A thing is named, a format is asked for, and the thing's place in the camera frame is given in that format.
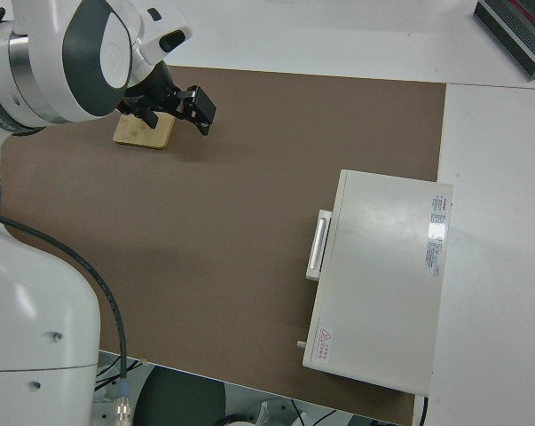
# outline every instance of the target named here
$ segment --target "warning label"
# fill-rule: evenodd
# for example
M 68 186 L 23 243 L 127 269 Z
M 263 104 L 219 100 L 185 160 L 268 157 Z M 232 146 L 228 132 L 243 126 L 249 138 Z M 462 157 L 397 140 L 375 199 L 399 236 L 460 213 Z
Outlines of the warning label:
M 320 327 L 315 346 L 314 360 L 318 362 L 328 362 L 330 349 L 332 348 L 332 335 L 334 330 L 328 327 Z

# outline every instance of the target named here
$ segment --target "white device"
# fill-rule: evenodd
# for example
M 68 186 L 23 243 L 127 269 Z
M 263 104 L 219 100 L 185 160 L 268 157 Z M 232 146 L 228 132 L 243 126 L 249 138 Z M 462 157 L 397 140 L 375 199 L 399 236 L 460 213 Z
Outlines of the white device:
M 429 395 L 451 202 L 450 185 L 342 171 L 307 271 L 305 366 Z
M 163 58 L 192 30 L 170 0 L 12 0 L 0 9 L 0 150 L 11 134 L 154 111 L 208 133 L 216 111 L 181 91 Z M 98 364 L 98 300 L 78 271 L 0 225 L 0 424 L 86 426 Z M 116 424 L 130 424 L 126 385 Z

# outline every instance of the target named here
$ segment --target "floor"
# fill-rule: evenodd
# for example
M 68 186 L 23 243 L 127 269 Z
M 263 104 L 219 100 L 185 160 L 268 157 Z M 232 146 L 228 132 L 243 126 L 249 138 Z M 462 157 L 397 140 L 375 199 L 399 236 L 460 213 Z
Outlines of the floor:
M 115 358 L 114 354 L 101 351 L 98 369 L 102 370 L 109 366 Z M 134 359 L 131 359 L 128 364 L 131 365 L 133 361 Z M 117 367 L 112 367 L 100 378 L 116 375 L 117 373 Z M 173 419 L 177 426 L 205 426 L 203 423 L 214 426 L 214 422 L 220 421 L 228 415 L 253 413 L 254 410 L 258 410 L 264 401 L 280 400 L 289 409 L 291 407 L 289 399 L 271 393 L 230 383 L 221 383 L 150 363 L 131 370 L 128 378 L 131 391 L 130 403 L 134 410 L 133 426 L 138 426 L 136 422 L 143 422 L 143 426 L 151 426 L 153 422 L 157 424 L 157 422 L 166 420 L 170 422 Z M 112 384 L 95 393 L 91 426 L 109 426 L 111 424 L 113 420 L 112 399 L 114 397 L 115 387 Z M 295 404 L 301 412 L 304 412 L 303 421 L 305 426 L 311 426 L 314 422 L 333 411 L 330 408 L 298 400 Z M 138 409 L 138 417 L 135 417 L 136 409 Z M 336 411 L 318 423 L 318 425 L 369 426 L 371 423 L 371 419 Z

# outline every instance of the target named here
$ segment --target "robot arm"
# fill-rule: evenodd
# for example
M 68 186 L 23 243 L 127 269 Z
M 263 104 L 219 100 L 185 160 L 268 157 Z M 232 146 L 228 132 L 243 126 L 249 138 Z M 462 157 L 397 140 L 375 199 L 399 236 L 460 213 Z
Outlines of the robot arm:
M 26 134 L 94 120 L 115 108 L 156 125 L 153 111 L 208 133 L 216 108 L 198 86 L 181 91 L 162 60 L 192 31 L 167 0 L 12 0 L 0 15 L 0 127 Z

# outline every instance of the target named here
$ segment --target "brown tabletop surface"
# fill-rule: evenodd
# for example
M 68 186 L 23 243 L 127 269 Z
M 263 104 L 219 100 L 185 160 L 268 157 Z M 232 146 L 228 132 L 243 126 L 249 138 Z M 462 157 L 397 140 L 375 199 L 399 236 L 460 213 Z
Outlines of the brown tabletop surface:
M 130 356 L 410 424 L 413 395 L 303 367 L 296 342 L 317 288 L 304 278 L 317 215 L 340 170 L 436 180 L 445 86 L 173 71 L 216 103 L 208 137 L 177 121 L 164 151 L 120 146 L 112 114 L 10 138 L 2 213 L 98 268 Z M 118 351 L 103 300 L 101 311 L 101 348 Z

